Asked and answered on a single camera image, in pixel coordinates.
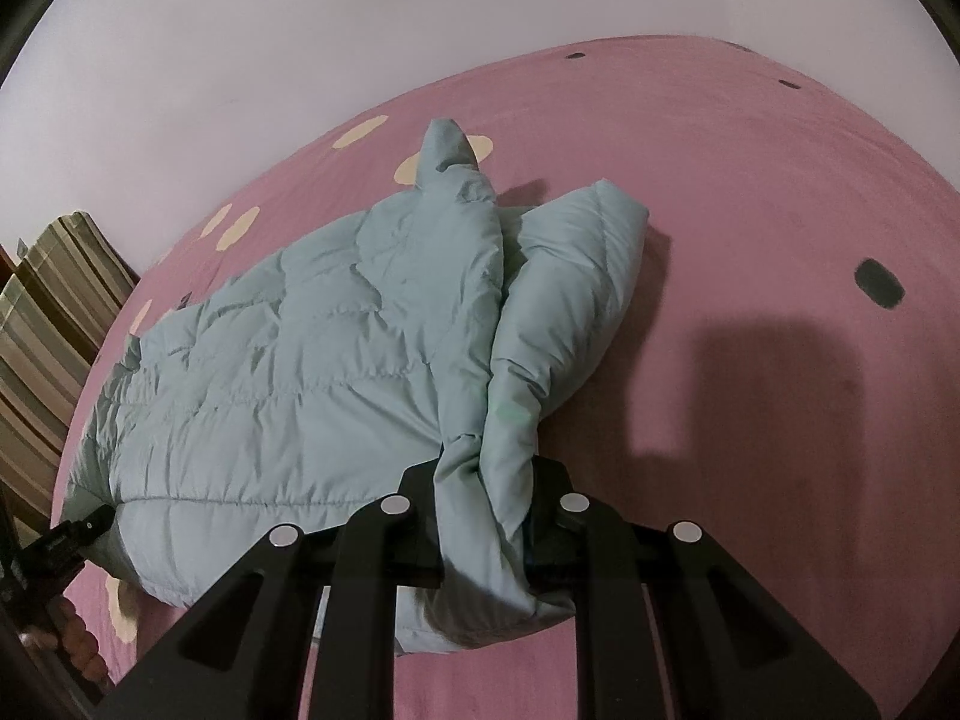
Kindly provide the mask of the person's left hand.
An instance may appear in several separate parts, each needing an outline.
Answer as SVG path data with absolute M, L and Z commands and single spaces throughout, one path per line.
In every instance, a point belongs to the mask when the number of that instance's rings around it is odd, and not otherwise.
M 21 642 L 36 652 L 64 653 L 83 679 L 102 686 L 109 678 L 109 670 L 99 653 L 98 640 L 88 631 L 73 603 L 64 596 L 56 596 L 47 605 L 47 611 L 52 617 L 52 626 L 29 626 L 21 632 Z

